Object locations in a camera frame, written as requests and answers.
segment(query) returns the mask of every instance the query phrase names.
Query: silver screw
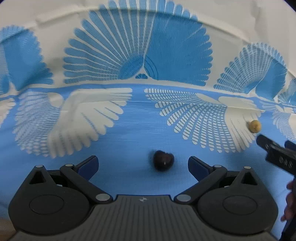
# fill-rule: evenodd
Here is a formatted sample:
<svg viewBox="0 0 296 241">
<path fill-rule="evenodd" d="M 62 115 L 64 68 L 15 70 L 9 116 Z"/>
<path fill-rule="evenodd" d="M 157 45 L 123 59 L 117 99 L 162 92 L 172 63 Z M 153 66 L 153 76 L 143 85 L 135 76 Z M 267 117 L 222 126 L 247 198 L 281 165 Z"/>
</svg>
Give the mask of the silver screw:
<svg viewBox="0 0 296 241">
<path fill-rule="evenodd" d="M 110 195 L 107 193 L 101 193 L 96 195 L 96 200 L 104 202 L 104 201 L 108 201 L 110 199 Z"/>
<path fill-rule="evenodd" d="M 177 200 L 179 200 L 180 202 L 188 202 L 191 200 L 191 197 L 187 194 L 180 194 L 177 196 Z"/>
</svg>

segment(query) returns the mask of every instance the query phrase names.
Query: white bird pattern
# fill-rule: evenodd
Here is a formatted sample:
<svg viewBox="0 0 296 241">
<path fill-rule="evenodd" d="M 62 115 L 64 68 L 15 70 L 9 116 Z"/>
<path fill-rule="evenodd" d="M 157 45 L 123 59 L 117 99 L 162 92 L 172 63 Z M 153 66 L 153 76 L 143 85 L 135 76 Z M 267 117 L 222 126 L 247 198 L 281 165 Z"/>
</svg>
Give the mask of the white bird pattern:
<svg viewBox="0 0 296 241">
<path fill-rule="evenodd" d="M 71 155 L 113 127 L 131 92 L 131 88 L 77 89 L 64 101 L 58 93 L 27 91 L 19 97 L 15 140 L 28 153 Z"/>
<path fill-rule="evenodd" d="M 6 119 L 9 111 L 15 106 L 13 98 L 4 99 L 0 101 L 0 127 L 3 121 Z"/>
<path fill-rule="evenodd" d="M 183 131 L 183 139 L 192 139 L 211 151 L 241 152 L 255 140 L 247 122 L 257 120 L 263 111 L 252 100 L 237 97 L 219 97 L 218 101 L 201 93 L 145 89 L 146 97 L 162 108 L 167 125 L 174 132 Z"/>
<path fill-rule="evenodd" d="M 262 108 L 272 111 L 273 124 L 291 141 L 296 141 L 296 114 L 292 107 L 281 107 L 275 103 L 260 101 Z"/>
</svg>

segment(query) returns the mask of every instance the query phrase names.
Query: yellow bead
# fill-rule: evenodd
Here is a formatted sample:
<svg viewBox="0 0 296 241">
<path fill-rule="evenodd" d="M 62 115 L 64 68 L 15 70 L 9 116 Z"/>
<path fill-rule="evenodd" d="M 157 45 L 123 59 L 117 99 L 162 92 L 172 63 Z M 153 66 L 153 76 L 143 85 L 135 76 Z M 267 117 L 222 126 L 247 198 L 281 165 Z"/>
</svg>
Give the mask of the yellow bead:
<svg viewBox="0 0 296 241">
<path fill-rule="evenodd" d="M 249 123 L 249 130 L 252 133 L 258 133 L 261 131 L 261 123 L 258 120 L 254 120 Z"/>
</svg>

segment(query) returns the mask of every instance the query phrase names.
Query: human hand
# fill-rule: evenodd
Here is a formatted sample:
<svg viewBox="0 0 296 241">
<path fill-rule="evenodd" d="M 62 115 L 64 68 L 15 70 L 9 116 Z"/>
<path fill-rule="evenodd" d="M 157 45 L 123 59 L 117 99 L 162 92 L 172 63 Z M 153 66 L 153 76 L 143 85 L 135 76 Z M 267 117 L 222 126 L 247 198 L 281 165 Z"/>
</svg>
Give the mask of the human hand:
<svg viewBox="0 0 296 241">
<path fill-rule="evenodd" d="M 294 181 L 296 181 L 296 180 L 293 180 L 287 184 L 287 189 L 291 190 L 291 192 L 286 197 L 287 206 L 284 210 L 284 215 L 281 217 L 281 222 L 284 222 L 285 220 L 292 219 L 294 217 L 294 215 L 296 214 L 296 210 L 295 210 L 296 208 L 295 208 L 295 203 L 294 203 L 295 197 L 294 197 L 294 194 L 292 193 Z"/>
</svg>

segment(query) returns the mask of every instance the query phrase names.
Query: finger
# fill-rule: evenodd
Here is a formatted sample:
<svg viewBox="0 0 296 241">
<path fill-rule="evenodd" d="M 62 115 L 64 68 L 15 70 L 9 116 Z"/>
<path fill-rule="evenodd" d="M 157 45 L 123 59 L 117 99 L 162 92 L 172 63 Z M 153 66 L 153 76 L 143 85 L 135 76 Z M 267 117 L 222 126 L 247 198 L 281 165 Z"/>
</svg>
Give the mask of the finger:
<svg viewBox="0 0 296 241">
<path fill-rule="evenodd" d="M 290 219 L 293 218 L 293 215 L 294 214 L 293 214 L 293 211 L 292 211 L 291 208 L 286 207 L 285 208 L 285 211 L 284 211 L 284 215 L 285 215 L 285 217 L 286 217 L 287 220 L 290 220 Z"/>
<path fill-rule="evenodd" d="M 286 197 L 286 202 L 288 207 L 292 207 L 293 202 L 294 202 L 294 195 L 292 192 L 290 192 L 287 197 Z"/>
<path fill-rule="evenodd" d="M 281 222 L 284 222 L 285 220 L 286 220 L 286 216 L 283 215 L 283 216 L 281 217 Z"/>
<path fill-rule="evenodd" d="M 293 181 L 291 181 L 291 182 L 289 182 L 289 183 L 287 184 L 287 189 L 288 189 L 288 190 L 292 190 L 292 188 L 293 188 Z"/>
</svg>

